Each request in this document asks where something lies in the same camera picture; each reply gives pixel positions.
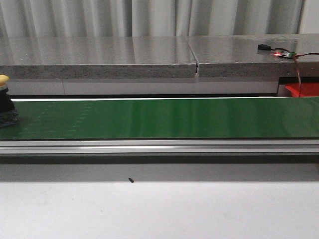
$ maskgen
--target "gray countertop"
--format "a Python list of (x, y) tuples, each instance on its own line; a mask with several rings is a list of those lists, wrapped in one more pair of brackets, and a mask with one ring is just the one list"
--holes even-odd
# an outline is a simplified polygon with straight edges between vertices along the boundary
[[(258, 44), (286, 48), (297, 54), (319, 52), (319, 34), (189, 37), (200, 77), (295, 76), (292, 59), (257, 50)], [(298, 59), (302, 76), (319, 76), (319, 56)]]
[(0, 72), (13, 78), (193, 78), (182, 37), (0, 38)]

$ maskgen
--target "conveyor belt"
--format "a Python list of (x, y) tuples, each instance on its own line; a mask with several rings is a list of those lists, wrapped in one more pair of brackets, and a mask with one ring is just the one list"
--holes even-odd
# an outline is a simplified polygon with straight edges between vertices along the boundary
[(16, 101), (0, 154), (319, 155), (319, 98)]

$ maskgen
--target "white floor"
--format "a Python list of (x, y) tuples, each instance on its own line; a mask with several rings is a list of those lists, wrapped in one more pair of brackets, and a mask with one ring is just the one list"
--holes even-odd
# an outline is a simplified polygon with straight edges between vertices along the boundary
[(0, 165), (0, 238), (318, 239), (319, 167)]

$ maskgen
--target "yellow object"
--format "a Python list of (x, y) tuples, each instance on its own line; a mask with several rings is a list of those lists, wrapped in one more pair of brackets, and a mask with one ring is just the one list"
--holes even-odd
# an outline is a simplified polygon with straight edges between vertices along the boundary
[(0, 75), (0, 87), (4, 86), (5, 83), (10, 79), (9, 76), (6, 75)]

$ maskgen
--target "gray curtain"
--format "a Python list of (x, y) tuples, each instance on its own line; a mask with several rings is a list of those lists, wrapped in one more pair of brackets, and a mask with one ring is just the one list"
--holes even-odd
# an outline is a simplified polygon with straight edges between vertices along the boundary
[(0, 35), (297, 33), (302, 5), (302, 0), (0, 0)]

